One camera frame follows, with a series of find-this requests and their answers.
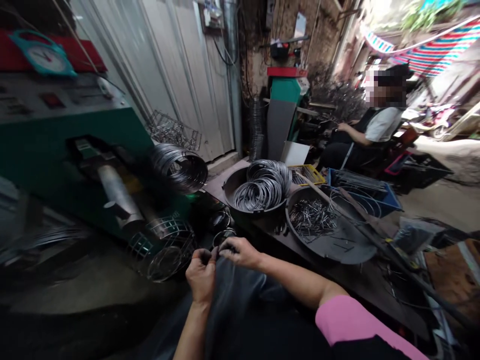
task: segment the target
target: black plastic crate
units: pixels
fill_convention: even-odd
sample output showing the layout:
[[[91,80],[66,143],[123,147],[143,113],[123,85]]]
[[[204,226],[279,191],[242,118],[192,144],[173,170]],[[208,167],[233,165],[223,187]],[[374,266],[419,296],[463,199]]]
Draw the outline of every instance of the black plastic crate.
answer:
[[[425,189],[454,172],[430,154],[411,155],[400,173],[384,178],[394,183],[394,188],[401,194],[408,194],[414,188]]]

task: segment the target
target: yellow crate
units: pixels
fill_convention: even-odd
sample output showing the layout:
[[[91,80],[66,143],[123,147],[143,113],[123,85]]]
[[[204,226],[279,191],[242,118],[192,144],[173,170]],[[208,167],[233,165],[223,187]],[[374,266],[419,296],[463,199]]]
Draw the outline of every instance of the yellow crate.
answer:
[[[326,184],[327,180],[319,174],[316,168],[313,165],[292,165],[288,167],[292,172],[292,182],[299,186],[308,186],[306,183],[302,183],[304,180],[299,176],[295,177],[295,172],[300,172],[304,177],[310,180],[315,185]]]

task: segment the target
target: forearm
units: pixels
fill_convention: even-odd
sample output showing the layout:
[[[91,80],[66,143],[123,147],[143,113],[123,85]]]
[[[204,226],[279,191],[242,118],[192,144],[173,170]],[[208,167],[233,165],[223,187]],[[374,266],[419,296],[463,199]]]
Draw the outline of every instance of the forearm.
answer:
[[[333,281],[264,253],[257,270],[277,280],[298,301],[313,310],[337,295],[348,295]]]
[[[210,305],[192,303],[173,360],[202,360]]]
[[[357,144],[360,144],[363,146],[369,146],[372,144],[372,142],[365,137],[365,134],[363,132],[357,131],[351,126],[349,126],[346,129],[346,132],[348,133],[348,135],[350,135],[351,139]]]

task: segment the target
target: machine control panel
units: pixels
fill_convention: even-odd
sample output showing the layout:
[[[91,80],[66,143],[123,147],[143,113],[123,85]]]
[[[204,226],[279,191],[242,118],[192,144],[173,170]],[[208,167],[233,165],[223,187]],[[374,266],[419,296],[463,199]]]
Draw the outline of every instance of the machine control panel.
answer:
[[[75,79],[0,74],[0,124],[129,107],[119,89],[93,73]]]

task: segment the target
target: green machine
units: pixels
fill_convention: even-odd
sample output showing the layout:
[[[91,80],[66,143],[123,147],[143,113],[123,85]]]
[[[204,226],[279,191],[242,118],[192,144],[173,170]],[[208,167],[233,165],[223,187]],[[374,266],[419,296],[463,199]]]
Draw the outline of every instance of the green machine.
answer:
[[[5,73],[0,83],[4,90],[0,93],[0,176],[46,205],[129,241],[137,229],[125,231],[119,226],[119,217],[115,216],[115,211],[120,211],[118,204],[105,208],[111,199],[100,175],[107,181],[111,174],[103,171],[93,177],[86,175],[68,148],[69,140],[91,137],[133,159],[145,159],[154,144],[123,94],[92,73],[79,74],[75,79]],[[94,145],[88,149],[88,141],[80,140],[76,145],[83,160],[101,155]],[[121,174],[130,194],[141,193],[138,179],[122,171],[125,169],[107,153],[103,154],[103,160],[108,160],[105,164],[114,164],[103,169]],[[170,197],[165,203],[177,203],[177,208],[188,212],[185,196]]]
[[[271,78],[271,99],[296,103],[300,106],[302,99],[308,96],[310,83],[307,71],[298,67],[269,67],[267,75]],[[298,132],[294,132],[297,114],[293,116],[287,140],[296,141]]]

